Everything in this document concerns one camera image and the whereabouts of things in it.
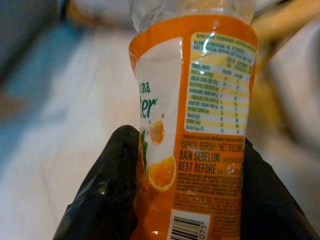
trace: nutrition facts panel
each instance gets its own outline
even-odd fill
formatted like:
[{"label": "nutrition facts panel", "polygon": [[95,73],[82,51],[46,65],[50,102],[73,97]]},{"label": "nutrition facts panel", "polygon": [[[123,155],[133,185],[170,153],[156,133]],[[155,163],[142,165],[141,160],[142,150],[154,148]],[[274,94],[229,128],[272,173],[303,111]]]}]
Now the nutrition facts panel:
[{"label": "nutrition facts panel", "polygon": [[245,135],[256,51],[236,38],[207,33],[192,36],[186,131]]}]

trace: clear plastic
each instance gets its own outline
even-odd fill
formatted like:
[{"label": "clear plastic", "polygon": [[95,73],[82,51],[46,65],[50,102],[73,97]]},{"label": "clear plastic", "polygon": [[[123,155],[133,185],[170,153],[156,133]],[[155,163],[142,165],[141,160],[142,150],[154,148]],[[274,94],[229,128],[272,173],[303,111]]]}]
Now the clear plastic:
[{"label": "clear plastic", "polygon": [[196,14],[234,17],[249,24],[255,0],[129,0],[135,29],[140,33],[167,19]]}]

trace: white fabric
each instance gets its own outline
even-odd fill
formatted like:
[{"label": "white fabric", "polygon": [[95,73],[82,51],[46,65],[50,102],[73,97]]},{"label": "white fabric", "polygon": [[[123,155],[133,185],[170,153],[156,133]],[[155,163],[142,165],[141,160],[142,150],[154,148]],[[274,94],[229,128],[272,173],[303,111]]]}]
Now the white fabric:
[{"label": "white fabric", "polygon": [[27,110],[0,123],[0,239],[45,240],[119,126],[139,127],[133,32],[57,26],[6,86]]}]

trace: orange fruit illustration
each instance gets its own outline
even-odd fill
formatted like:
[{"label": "orange fruit illustration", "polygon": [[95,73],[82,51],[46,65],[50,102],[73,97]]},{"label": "orange fruit illustration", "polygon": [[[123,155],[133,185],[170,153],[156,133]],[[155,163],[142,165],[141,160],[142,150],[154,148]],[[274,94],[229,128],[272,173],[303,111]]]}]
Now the orange fruit illustration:
[{"label": "orange fruit illustration", "polygon": [[167,191],[176,178],[176,159],[174,156],[165,158],[149,167],[148,178],[151,186],[160,191]]},{"label": "orange fruit illustration", "polygon": [[153,126],[149,127],[149,133],[151,140],[155,145],[162,143],[165,136],[165,129],[162,121],[157,121]]}]

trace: orange juice bottle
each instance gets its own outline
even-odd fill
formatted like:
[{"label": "orange juice bottle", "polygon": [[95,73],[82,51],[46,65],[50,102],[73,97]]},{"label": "orange juice bottle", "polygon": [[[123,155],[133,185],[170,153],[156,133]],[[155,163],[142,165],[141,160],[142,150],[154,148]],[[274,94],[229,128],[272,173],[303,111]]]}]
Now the orange juice bottle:
[{"label": "orange juice bottle", "polygon": [[131,240],[239,240],[253,0],[131,0],[140,91]]}]

